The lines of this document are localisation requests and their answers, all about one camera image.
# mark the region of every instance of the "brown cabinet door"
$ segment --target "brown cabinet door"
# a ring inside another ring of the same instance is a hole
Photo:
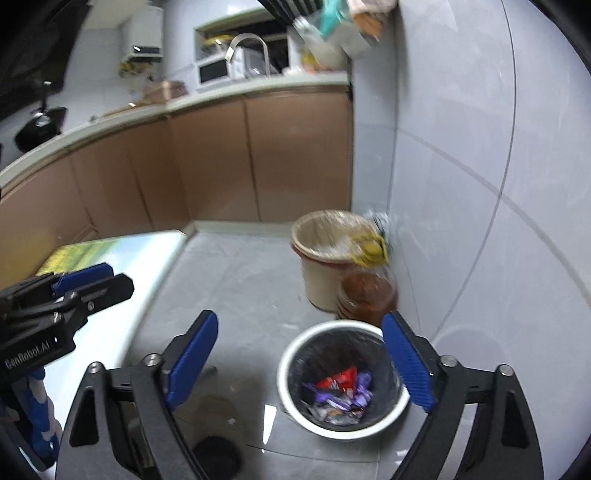
[[[346,93],[292,93],[246,100],[261,220],[349,210],[351,103]]]
[[[183,113],[171,126],[193,220],[258,220],[242,101]]]
[[[131,128],[123,135],[155,230],[183,229],[190,222],[183,182],[174,161],[166,120]]]
[[[101,238],[151,232],[122,132],[72,154],[80,195]]]
[[[0,202],[0,288],[33,276],[56,248],[91,231],[70,159],[34,173]]]

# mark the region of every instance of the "white countertop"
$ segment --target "white countertop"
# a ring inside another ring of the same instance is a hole
[[[150,118],[164,117],[166,114],[190,109],[201,103],[208,103],[247,93],[283,90],[292,87],[334,85],[349,85],[349,75],[346,72],[303,73],[285,76],[277,75],[270,79],[246,80],[220,86],[205,93],[195,93],[180,97],[168,102],[166,105],[150,105],[116,113],[109,117],[98,119],[95,122],[89,122],[68,130],[24,154],[0,172],[0,187],[4,188],[8,183],[33,168],[39,162],[42,162],[45,158],[66,150],[68,147],[76,145],[85,138],[95,137],[104,131],[114,130],[125,125],[131,126]]]
[[[90,316],[74,336],[76,350],[45,367],[44,385],[62,427],[88,365],[99,361],[106,369],[122,366],[144,312],[185,240],[178,231],[131,235],[99,241],[106,248],[98,249],[95,256],[82,255],[80,262],[107,262],[115,274],[125,273],[134,281],[135,291],[129,300]],[[55,468],[43,472],[42,478],[52,480]]]

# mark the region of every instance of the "microwave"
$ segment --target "microwave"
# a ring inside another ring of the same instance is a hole
[[[195,66],[197,70],[197,90],[199,90],[264,74],[265,58],[259,51],[238,47],[232,62],[226,61],[225,53],[216,53],[197,61]]]

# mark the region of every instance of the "jar of brown liquid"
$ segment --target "jar of brown liquid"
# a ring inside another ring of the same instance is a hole
[[[381,327],[384,316],[398,306],[398,291],[387,267],[384,240],[364,241],[354,262],[341,278],[337,314],[340,319],[361,320]]]

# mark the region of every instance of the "white wall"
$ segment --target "white wall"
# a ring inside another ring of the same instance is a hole
[[[64,131],[84,124],[92,115],[100,116],[122,108],[136,96],[141,96],[131,94],[130,80],[118,76],[120,40],[120,31],[114,28],[80,32],[68,63],[64,88],[48,100],[50,107],[68,108]],[[0,142],[4,144],[0,168],[22,155],[14,144],[14,135],[39,105],[39,102],[29,105],[0,122]]]
[[[515,367],[557,479],[591,434],[591,75],[528,0],[401,0],[395,29],[401,311],[440,354]]]
[[[392,21],[380,43],[353,61],[352,210],[385,212],[396,129],[396,50]]]
[[[174,75],[195,60],[196,27],[260,8],[258,0],[168,0],[164,4],[164,74]]]

